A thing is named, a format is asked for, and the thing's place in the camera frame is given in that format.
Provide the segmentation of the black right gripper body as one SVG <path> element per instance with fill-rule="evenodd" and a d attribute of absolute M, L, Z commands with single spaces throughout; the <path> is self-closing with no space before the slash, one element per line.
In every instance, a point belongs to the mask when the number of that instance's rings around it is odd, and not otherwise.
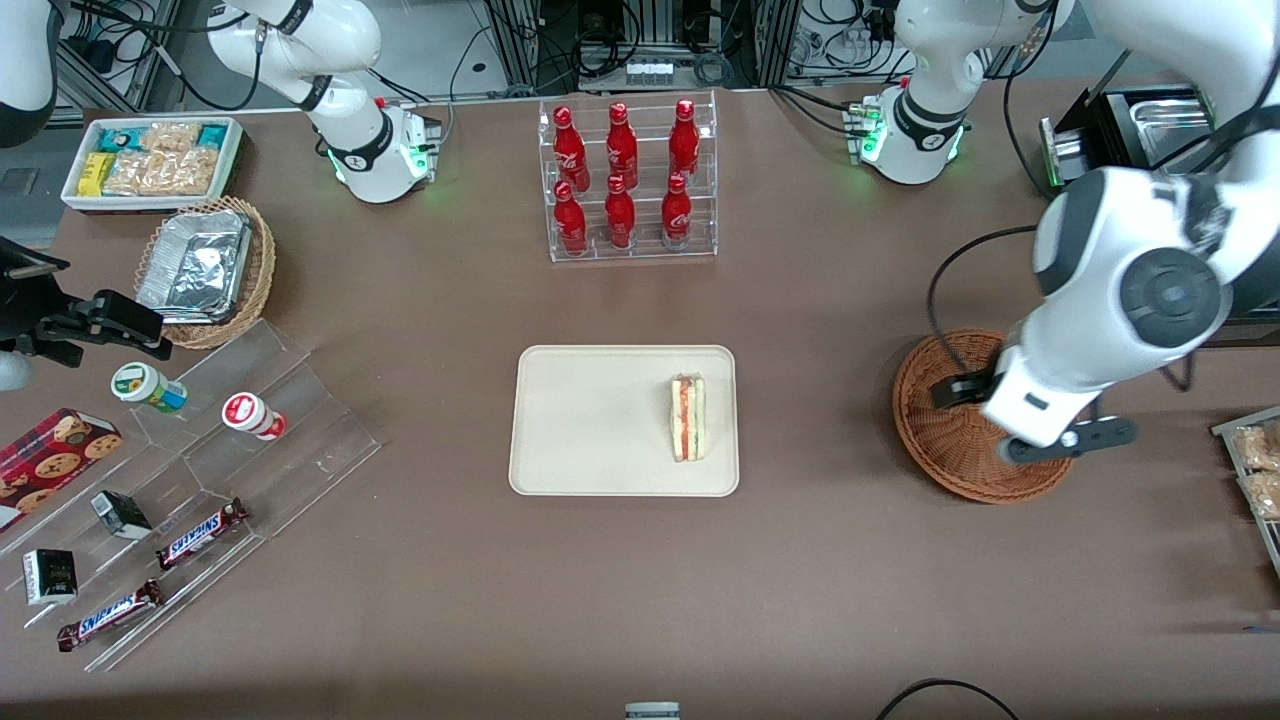
<path fill-rule="evenodd" d="M 69 261 L 49 256 L 1 238 L 1 342 L 14 347 L 19 337 L 35 334 L 47 316 L 68 318 L 70 337 L 88 340 L 88 327 L 73 306 L 79 301 L 65 295 L 54 274 Z"/>

